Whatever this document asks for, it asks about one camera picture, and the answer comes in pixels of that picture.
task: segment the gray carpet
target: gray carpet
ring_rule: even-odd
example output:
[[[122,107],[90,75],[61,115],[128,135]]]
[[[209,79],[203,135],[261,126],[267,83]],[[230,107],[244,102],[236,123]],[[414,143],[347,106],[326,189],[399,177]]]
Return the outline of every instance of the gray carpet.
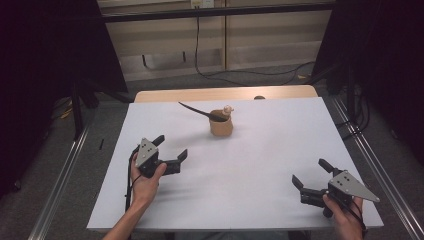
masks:
[[[292,69],[293,66],[255,69],[255,71],[279,72]],[[308,74],[312,65],[305,66],[298,74]],[[280,85],[291,79],[291,75],[263,76],[247,73],[225,73],[218,78],[231,79],[249,86]],[[295,79],[291,84],[300,84],[304,80]],[[206,87],[234,87],[236,85],[222,80],[205,79],[198,75],[163,78],[129,82],[129,97],[142,90],[182,89]],[[327,104],[335,123],[342,122],[331,98],[325,90],[325,82],[316,85],[316,89]],[[103,234],[86,229],[96,196],[106,173],[128,105],[99,94],[100,106],[93,110],[95,117],[87,139],[75,163],[75,167],[59,203],[59,207],[51,222],[46,239],[100,239]],[[63,108],[55,111],[60,114]],[[92,111],[85,110],[84,115]],[[0,239],[27,239],[37,220],[39,213],[58,177],[64,160],[72,146],[72,115],[65,119],[56,119],[50,128],[37,158],[26,171],[22,179],[22,189],[2,198],[0,205]],[[340,129],[341,136],[347,134],[345,128]],[[392,137],[391,128],[378,111],[372,108],[371,122],[364,136],[389,173],[394,184],[405,197],[411,208],[420,219],[424,220],[423,202],[419,200],[424,191],[424,168],[412,155],[408,146]],[[370,185],[381,202],[376,204],[384,227],[371,229],[367,239],[410,239],[396,211],[385,196],[378,181],[364,160],[353,138],[345,141],[346,147],[361,173],[364,181]],[[165,239],[161,233],[140,233],[135,239]],[[332,230],[313,231],[312,239],[335,239]]]

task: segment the table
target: table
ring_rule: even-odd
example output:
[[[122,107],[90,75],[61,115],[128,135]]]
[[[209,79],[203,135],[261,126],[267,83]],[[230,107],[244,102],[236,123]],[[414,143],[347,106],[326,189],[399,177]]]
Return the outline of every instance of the table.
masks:
[[[245,100],[257,95],[267,100]],[[191,101],[199,109],[232,105],[233,134],[213,137],[206,118],[175,101]],[[144,231],[330,228],[322,209],[300,203],[292,174],[305,187],[325,188],[331,176],[318,166],[324,158],[360,180],[311,86],[141,92],[136,102],[143,103],[129,107],[88,229],[107,231],[124,213],[127,159],[142,137],[165,135],[160,159],[175,159],[185,148],[189,156],[180,174],[161,179],[155,201],[136,227]],[[364,209],[368,227],[383,225],[373,203],[365,201]]]

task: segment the black bar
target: black bar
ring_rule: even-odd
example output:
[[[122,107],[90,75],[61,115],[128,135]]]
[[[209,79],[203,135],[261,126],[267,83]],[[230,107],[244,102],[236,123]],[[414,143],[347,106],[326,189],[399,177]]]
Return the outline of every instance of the black bar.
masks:
[[[76,18],[60,18],[59,21],[81,21],[83,23],[111,23],[111,22],[131,22],[147,21],[161,19],[177,18],[195,18],[195,17],[216,17],[216,16],[234,16],[249,14],[283,13],[283,12],[307,12],[307,11],[325,11],[332,10],[337,5],[357,4],[357,1],[340,2],[320,2],[320,3],[302,3],[302,4],[283,4],[255,7],[227,7],[227,8],[202,8],[202,9],[184,9],[162,12],[146,13],[125,13],[125,14],[107,14],[102,17],[81,16]]]

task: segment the small figurine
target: small figurine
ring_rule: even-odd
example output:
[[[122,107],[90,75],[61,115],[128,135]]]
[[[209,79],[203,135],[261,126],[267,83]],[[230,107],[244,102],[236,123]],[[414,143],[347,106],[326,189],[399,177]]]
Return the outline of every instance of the small figurine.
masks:
[[[234,111],[234,108],[232,108],[231,106],[227,105],[227,106],[224,107],[224,109],[222,109],[222,114],[224,116],[230,116],[232,111]]]

